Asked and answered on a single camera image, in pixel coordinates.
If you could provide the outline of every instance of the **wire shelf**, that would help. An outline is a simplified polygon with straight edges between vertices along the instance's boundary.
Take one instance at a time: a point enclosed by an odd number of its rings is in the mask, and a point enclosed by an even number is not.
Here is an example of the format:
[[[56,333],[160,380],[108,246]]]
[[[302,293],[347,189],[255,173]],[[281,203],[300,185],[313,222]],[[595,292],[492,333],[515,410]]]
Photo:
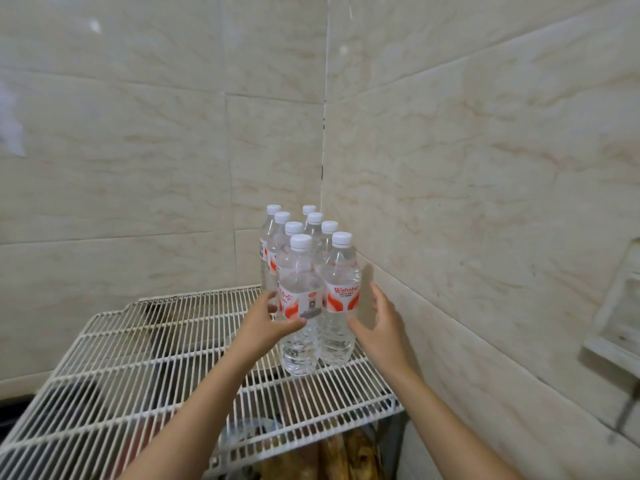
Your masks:
[[[0,479],[114,479],[224,354],[260,287],[140,299],[89,321],[0,446]],[[205,477],[402,411],[357,344],[302,378],[247,374]]]

